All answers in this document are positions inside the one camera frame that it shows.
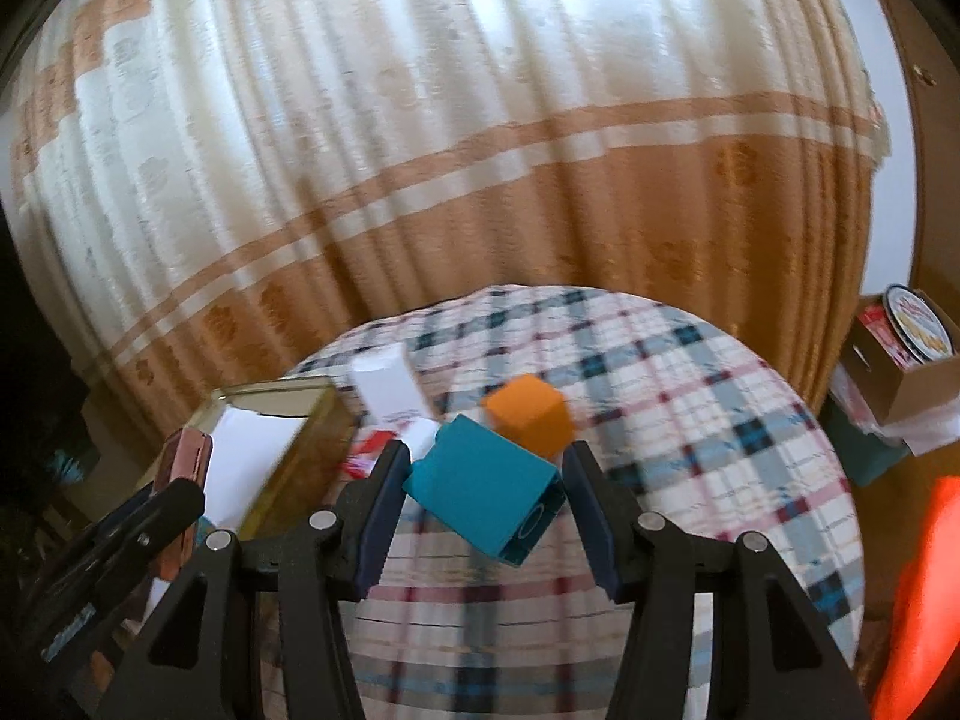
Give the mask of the red toy brick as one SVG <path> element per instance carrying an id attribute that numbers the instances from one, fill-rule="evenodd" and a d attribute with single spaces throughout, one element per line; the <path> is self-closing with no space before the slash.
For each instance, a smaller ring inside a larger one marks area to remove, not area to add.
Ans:
<path id="1" fill-rule="evenodd" d="M 384 429 L 361 434 L 348 450 L 347 460 L 342 463 L 343 471 L 353 479 L 367 478 L 373 472 L 382 450 L 394 439 L 395 434 Z"/>

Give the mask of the small teal toy block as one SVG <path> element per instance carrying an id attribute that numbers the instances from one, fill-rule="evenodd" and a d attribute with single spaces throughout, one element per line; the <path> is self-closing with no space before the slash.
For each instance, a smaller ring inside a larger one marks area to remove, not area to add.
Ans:
<path id="1" fill-rule="evenodd" d="M 405 493 L 477 551 L 519 567 L 566 502 L 560 472 L 460 415 L 412 463 Z"/>

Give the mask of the tall white carton box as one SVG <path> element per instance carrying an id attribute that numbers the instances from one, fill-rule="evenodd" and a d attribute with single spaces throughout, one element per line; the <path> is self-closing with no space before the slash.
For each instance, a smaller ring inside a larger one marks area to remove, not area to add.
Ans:
<path id="1" fill-rule="evenodd" d="M 400 426 L 436 416 L 404 343 L 356 355 L 348 364 L 348 374 L 358 398 L 377 424 Z"/>

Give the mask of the orange cube block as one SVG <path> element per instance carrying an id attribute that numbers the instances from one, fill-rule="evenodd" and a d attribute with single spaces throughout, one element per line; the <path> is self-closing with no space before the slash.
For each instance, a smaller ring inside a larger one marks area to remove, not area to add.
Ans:
<path id="1" fill-rule="evenodd" d="M 556 460 L 574 440 L 565 397 L 540 377 L 515 377 L 483 398 L 482 405 L 495 433 L 544 460 Z"/>

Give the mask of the pink card box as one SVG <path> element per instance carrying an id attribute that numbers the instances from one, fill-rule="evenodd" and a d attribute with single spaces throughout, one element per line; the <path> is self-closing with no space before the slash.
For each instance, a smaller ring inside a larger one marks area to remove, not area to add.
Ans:
<path id="1" fill-rule="evenodd" d="M 181 427 L 167 439 L 153 481 L 153 512 L 143 536 L 155 548 L 153 574 L 172 582 L 194 552 L 197 525 L 205 511 L 206 472 L 212 438 L 195 427 Z"/>

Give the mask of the white power bank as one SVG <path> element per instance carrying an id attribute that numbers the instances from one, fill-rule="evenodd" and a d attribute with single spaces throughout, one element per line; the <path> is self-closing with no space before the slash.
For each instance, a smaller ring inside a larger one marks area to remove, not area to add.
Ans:
<path id="1" fill-rule="evenodd" d="M 398 431 L 398 440 L 407 445 L 412 463 L 421 460 L 431 450 L 439 427 L 441 424 L 434 419 L 415 418 Z"/>

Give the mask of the gold metal tin tray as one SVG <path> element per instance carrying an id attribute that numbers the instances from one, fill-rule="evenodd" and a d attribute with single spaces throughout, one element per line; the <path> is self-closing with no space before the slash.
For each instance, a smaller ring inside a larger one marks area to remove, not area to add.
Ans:
<path id="1" fill-rule="evenodd" d="M 325 377 L 220 388 L 182 426 L 208 437 L 207 461 L 161 452 L 155 484 L 184 475 L 205 494 L 205 520 L 244 541 L 279 535 L 327 502 L 356 419 Z"/>

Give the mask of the plaid tablecloth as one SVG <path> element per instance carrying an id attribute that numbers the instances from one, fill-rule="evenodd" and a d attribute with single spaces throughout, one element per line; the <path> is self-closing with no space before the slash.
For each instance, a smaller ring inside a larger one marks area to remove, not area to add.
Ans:
<path id="1" fill-rule="evenodd" d="M 633 294 L 490 286 L 343 333 L 299 372 L 354 400 L 350 361 L 393 343 L 441 426 L 491 429 L 483 398 L 524 374 L 562 392 L 612 486 L 622 586 L 597 587 L 568 498 L 514 567 L 405 493 L 379 583 L 340 608 L 353 717 L 866 717 L 850 486 L 742 341 Z"/>

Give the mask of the white paper tray liner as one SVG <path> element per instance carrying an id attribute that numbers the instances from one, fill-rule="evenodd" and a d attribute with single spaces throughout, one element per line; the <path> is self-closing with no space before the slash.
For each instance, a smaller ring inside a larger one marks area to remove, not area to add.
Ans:
<path id="1" fill-rule="evenodd" d="M 267 416 L 228 406 L 213 427 L 213 449 L 205 478 L 205 518 L 237 532 L 291 442 L 302 416 Z"/>

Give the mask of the cardboard box with goods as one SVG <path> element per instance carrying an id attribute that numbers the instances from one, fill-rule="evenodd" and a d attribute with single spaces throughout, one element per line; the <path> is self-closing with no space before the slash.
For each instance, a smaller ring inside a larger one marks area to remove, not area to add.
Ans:
<path id="1" fill-rule="evenodd" d="M 919 362 L 896 338 L 882 293 L 859 301 L 850 333 L 830 380 L 830 395 L 861 433 L 889 444 L 901 442 L 914 455 L 944 449 L 958 440 L 958 325 L 921 291 L 946 324 L 955 355 Z"/>

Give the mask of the orange red object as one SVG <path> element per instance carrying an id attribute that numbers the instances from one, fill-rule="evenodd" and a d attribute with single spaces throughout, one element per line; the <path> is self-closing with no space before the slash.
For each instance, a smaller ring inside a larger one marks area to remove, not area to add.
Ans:
<path id="1" fill-rule="evenodd" d="M 918 553 L 896 587 L 889 661 L 874 718 L 913 718 L 958 656 L 958 478 L 932 488 Z"/>

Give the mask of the cream and orange curtain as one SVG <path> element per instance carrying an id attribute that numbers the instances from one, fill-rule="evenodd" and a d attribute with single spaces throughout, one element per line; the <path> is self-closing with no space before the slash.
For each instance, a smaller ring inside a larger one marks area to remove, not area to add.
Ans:
<path id="1" fill-rule="evenodd" d="M 818 403 L 866 258 L 839 0 L 60 0 L 8 114 L 29 286 L 158 434 L 500 283 L 669 302 Z"/>

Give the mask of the wooden door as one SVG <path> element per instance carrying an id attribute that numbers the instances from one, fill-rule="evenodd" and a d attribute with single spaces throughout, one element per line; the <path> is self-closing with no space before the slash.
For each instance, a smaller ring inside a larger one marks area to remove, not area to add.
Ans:
<path id="1" fill-rule="evenodd" d="M 918 156 L 916 286 L 958 309 L 958 65 L 937 0 L 880 0 L 907 77 Z"/>

